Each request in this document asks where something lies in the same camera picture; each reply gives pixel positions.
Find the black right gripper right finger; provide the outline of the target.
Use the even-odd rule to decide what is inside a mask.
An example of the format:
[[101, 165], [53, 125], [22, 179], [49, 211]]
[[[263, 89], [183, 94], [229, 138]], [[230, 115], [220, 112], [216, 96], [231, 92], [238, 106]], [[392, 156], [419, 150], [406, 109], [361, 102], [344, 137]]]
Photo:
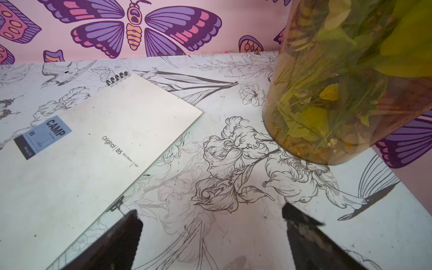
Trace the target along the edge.
[[324, 224], [287, 202], [282, 208], [287, 237], [297, 270], [364, 270], [320, 229]]

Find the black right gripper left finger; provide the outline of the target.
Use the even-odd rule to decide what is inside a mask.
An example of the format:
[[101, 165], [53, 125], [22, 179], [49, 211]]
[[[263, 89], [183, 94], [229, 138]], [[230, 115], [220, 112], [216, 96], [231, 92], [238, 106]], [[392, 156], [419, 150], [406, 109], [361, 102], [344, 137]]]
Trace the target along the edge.
[[130, 270], [143, 229], [137, 211], [129, 211], [65, 270]]

